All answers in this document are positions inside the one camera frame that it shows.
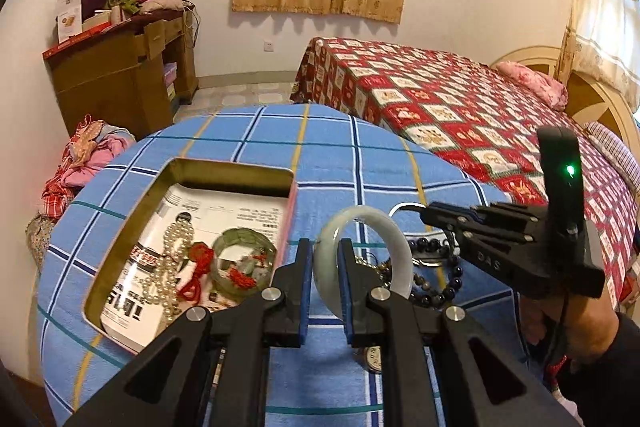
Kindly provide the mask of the person's right hand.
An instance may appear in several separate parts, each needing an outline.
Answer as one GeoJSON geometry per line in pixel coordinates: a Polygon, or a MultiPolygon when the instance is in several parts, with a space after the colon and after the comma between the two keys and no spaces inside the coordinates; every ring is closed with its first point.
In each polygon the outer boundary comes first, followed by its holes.
{"type": "Polygon", "coordinates": [[[608,290],[600,298],[570,295],[552,296],[544,300],[522,297],[520,300],[522,331],[525,339],[536,345],[547,334],[544,319],[563,323],[567,355],[590,363],[611,347],[620,326],[608,290]]]}

